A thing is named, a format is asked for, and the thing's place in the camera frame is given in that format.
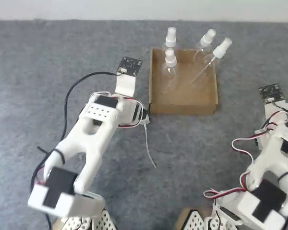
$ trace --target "plastic bottle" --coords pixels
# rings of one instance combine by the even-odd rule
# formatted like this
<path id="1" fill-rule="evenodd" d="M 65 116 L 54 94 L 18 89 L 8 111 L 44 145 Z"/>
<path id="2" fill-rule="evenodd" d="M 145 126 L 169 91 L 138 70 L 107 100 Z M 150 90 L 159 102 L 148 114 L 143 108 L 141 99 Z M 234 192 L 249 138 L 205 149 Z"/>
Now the plastic bottle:
<path id="1" fill-rule="evenodd" d="M 216 31 L 214 29 L 209 29 L 207 33 L 201 38 L 201 40 L 196 44 L 195 46 L 195 54 L 193 56 L 193 61 L 196 63 L 198 60 L 196 57 L 199 56 L 199 54 L 202 54 L 202 57 L 205 57 L 208 54 L 211 54 L 212 52 L 212 46 L 211 43 L 216 35 Z"/>
<path id="2" fill-rule="evenodd" d="M 227 49 L 232 44 L 232 41 L 229 38 L 225 38 L 224 41 L 217 46 L 212 54 L 209 54 L 204 57 L 203 68 L 198 72 L 198 74 L 191 80 L 191 84 L 199 85 L 203 78 L 205 77 L 205 72 L 209 67 L 216 67 L 218 61 L 226 54 Z"/>
<path id="3" fill-rule="evenodd" d="M 165 50 L 165 63 L 162 66 L 162 92 L 167 93 L 176 88 L 176 56 L 173 49 Z"/>
<path id="4" fill-rule="evenodd" d="M 176 28 L 175 27 L 169 27 L 168 28 L 168 34 L 165 38 L 165 43 L 162 46 L 163 50 L 166 50 L 168 48 L 174 48 L 176 45 Z"/>

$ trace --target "open cardboard box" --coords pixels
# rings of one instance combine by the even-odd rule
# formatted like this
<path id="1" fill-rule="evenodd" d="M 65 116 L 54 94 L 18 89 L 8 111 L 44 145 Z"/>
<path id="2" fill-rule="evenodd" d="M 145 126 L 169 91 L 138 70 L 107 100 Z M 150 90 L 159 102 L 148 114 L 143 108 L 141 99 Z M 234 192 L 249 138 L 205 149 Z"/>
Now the open cardboard box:
<path id="1" fill-rule="evenodd" d="M 176 89 L 162 93 L 161 69 L 165 60 L 164 51 L 151 50 L 149 73 L 149 110 L 153 114 L 211 115 L 218 106 L 216 72 L 206 71 L 206 84 L 195 89 L 190 84 L 194 75 L 193 56 L 195 50 L 175 50 L 177 58 Z"/>

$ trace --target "white robotic arm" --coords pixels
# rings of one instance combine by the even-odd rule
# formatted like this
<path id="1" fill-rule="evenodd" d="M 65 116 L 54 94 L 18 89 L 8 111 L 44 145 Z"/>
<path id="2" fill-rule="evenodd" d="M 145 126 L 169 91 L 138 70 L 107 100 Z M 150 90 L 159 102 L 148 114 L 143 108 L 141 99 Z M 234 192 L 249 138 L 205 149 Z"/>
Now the white robotic arm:
<path id="1" fill-rule="evenodd" d="M 259 91 L 267 121 L 254 137 L 262 152 L 241 175 L 245 175 L 242 188 L 209 190 L 215 199 L 213 211 L 204 220 L 197 218 L 197 226 L 203 226 L 200 230 L 237 230 L 239 225 L 253 230 L 284 230 L 288 223 L 288 104 L 277 84 Z M 277 185 L 263 179 L 266 172 L 278 178 Z M 192 228 L 190 222 L 183 229 Z"/>
<path id="2" fill-rule="evenodd" d="M 125 57 L 120 63 L 115 95 L 93 93 L 65 139 L 44 164 L 44 183 L 34 185 L 28 206 L 61 218 L 98 218 L 105 207 L 102 196 L 88 193 L 102 156 L 118 127 L 134 127 L 147 116 L 143 104 L 132 98 L 135 76 L 142 61 Z M 80 174 L 61 166 L 78 153 L 86 162 Z"/>

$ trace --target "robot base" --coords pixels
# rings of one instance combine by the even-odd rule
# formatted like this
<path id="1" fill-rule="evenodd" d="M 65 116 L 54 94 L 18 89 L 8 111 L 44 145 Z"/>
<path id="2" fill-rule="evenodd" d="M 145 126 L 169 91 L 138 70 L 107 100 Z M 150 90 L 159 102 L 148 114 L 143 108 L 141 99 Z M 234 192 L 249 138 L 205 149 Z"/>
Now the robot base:
<path id="1" fill-rule="evenodd" d="M 52 225 L 52 230 L 117 230 L 109 213 L 104 210 L 97 219 L 91 218 L 59 218 Z"/>
<path id="2" fill-rule="evenodd" d="M 210 217 L 212 207 L 187 207 L 180 213 L 173 230 L 217 230 L 218 217 Z M 221 224 L 219 230 L 239 230 L 236 226 Z"/>

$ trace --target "white spray nozzle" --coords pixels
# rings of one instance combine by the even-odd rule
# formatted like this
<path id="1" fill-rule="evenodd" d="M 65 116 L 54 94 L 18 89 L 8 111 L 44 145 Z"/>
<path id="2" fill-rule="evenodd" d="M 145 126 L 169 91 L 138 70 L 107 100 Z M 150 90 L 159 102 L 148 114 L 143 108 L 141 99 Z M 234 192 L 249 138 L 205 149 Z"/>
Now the white spray nozzle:
<path id="1" fill-rule="evenodd" d="M 231 44 L 232 41 L 229 38 L 225 38 L 224 41 L 214 49 L 213 55 L 216 58 L 221 59 L 226 54 L 226 51 Z"/>
<path id="2" fill-rule="evenodd" d="M 203 47 L 207 47 L 209 46 L 212 41 L 213 41 L 213 38 L 216 36 L 216 31 L 214 29 L 210 29 L 207 31 L 207 33 L 201 38 L 201 45 Z"/>
<path id="3" fill-rule="evenodd" d="M 173 48 L 176 45 L 176 28 L 168 28 L 168 35 L 165 39 L 165 45 L 167 47 Z"/>
<path id="4" fill-rule="evenodd" d="M 173 67 L 177 64 L 176 56 L 173 49 L 165 50 L 165 64 L 168 67 Z"/>

